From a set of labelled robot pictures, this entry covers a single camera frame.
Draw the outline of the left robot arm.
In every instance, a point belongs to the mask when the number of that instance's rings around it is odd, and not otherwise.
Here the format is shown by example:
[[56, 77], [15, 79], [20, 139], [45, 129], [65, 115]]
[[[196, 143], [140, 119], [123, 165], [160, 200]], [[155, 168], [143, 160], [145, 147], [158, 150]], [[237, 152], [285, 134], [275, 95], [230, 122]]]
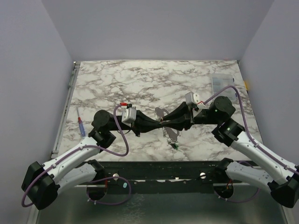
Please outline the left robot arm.
[[135, 108], [124, 109], [121, 116], [116, 112], [97, 111], [92, 121], [93, 129], [75, 147], [43, 164], [32, 163], [25, 174], [21, 188], [24, 192], [21, 205], [34, 205], [42, 210], [55, 201], [59, 193], [81, 183], [98, 184], [103, 180], [103, 172], [92, 164], [79, 167], [82, 162], [103, 151], [125, 157], [129, 154], [129, 144], [124, 134], [131, 130], [136, 135], [162, 127], [160, 121], [153, 120]]

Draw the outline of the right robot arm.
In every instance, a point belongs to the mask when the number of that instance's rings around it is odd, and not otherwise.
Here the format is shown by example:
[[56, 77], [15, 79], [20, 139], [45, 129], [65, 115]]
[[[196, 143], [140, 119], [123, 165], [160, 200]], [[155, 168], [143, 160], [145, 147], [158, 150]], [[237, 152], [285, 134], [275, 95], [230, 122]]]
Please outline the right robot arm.
[[280, 205], [293, 208], [299, 198], [299, 167], [253, 139], [246, 128], [231, 116], [235, 108], [229, 98], [217, 97], [208, 109], [193, 115], [190, 102], [183, 102], [176, 110], [162, 118], [162, 125], [177, 130], [188, 130], [192, 125], [216, 125], [214, 137], [228, 147], [250, 158], [260, 170], [224, 158], [214, 169], [219, 182], [238, 180], [270, 193]]

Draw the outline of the green key tag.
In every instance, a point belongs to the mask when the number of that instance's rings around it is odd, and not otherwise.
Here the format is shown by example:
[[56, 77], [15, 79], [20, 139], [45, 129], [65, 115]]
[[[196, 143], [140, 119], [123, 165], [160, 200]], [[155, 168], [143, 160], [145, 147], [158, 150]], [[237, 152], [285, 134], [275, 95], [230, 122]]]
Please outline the green key tag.
[[172, 143], [171, 146], [172, 146], [173, 149], [178, 150], [178, 145], [177, 144]]

